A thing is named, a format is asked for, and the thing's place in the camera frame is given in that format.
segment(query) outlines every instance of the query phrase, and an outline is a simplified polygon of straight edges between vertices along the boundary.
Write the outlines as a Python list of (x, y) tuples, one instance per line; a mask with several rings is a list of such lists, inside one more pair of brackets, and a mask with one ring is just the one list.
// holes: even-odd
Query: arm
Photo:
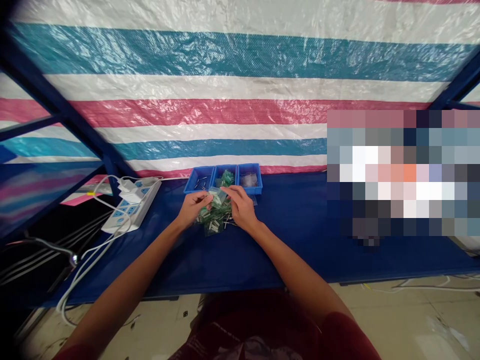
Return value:
[(178, 239), (202, 207), (212, 201), (206, 191), (188, 194), (177, 218), (101, 294), (85, 314), (60, 352), (74, 345), (90, 347), (96, 357), (135, 310), (152, 278)]
[(320, 326), (326, 316), (339, 312), (355, 320), (335, 291), (269, 228), (258, 221), (252, 200), (241, 186), (221, 188), (232, 200), (232, 216), (261, 246), (292, 295)]

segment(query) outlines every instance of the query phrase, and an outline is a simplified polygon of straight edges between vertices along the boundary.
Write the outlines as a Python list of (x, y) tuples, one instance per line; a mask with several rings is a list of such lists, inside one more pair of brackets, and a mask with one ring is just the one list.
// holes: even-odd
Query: power socket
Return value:
[[(139, 188), (143, 195), (141, 202), (129, 202), (128, 200), (123, 199), (116, 207), (117, 210), (110, 215), (101, 229), (106, 233), (113, 234), (120, 226), (128, 222), (128, 217), (125, 213), (127, 213), (131, 219), (131, 226), (130, 229), (128, 229), (128, 232), (138, 229), (142, 224), (145, 215), (149, 211), (150, 205), (157, 195), (161, 184), (162, 182), (159, 180), (149, 186), (143, 186), (142, 180), (135, 181), (135, 186)], [(128, 225), (124, 225), (123, 228), (120, 229), (120, 232), (122, 232), (122, 230), (125, 232), (127, 228)]]

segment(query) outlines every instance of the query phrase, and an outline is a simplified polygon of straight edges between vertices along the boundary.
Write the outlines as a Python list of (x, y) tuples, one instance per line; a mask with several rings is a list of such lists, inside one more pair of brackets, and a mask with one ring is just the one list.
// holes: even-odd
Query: power plug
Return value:
[(144, 197), (144, 194), (142, 193), (142, 190), (139, 187), (136, 187), (135, 185), (133, 187), (134, 187), (134, 190), (132, 191), (120, 192), (120, 197), (128, 201), (130, 204), (139, 203), (140, 200), (142, 200), (142, 198)]
[(131, 191), (134, 191), (137, 187), (133, 182), (131, 182), (128, 179), (120, 179), (118, 181), (118, 189), (121, 192), (129, 193)]

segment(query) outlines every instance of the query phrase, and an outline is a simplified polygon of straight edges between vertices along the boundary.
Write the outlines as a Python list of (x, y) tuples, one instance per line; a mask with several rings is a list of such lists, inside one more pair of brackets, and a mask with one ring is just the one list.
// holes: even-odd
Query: red shirt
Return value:
[[(88, 346), (76, 345), (55, 359), (94, 358)], [(330, 313), (318, 328), (287, 293), (254, 290), (212, 295), (186, 343), (171, 359), (380, 360), (380, 357), (348, 316)]]

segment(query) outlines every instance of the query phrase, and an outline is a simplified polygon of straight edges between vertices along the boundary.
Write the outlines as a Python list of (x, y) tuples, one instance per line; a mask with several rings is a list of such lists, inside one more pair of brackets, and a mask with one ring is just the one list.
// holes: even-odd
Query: blue table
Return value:
[[(356, 283), (440, 274), (478, 272), (480, 262), (443, 236), (388, 237), (375, 248), (349, 238), (322, 236), (326, 221), (326, 173), (263, 175), (255, 212), (260, 221), (297, 252), (327, 282)], [(164, 181), (143, 224), (116, 240), (77, 285), (69, 305), (94, 302), (177, 216), (185, 180)], [(45, 303), (54, 306), (72, 275)], [(154, 277), (144, 299), (282, 286), (257, 243), (227, 226), (205, 237), (194, 225), (178, 240)]]

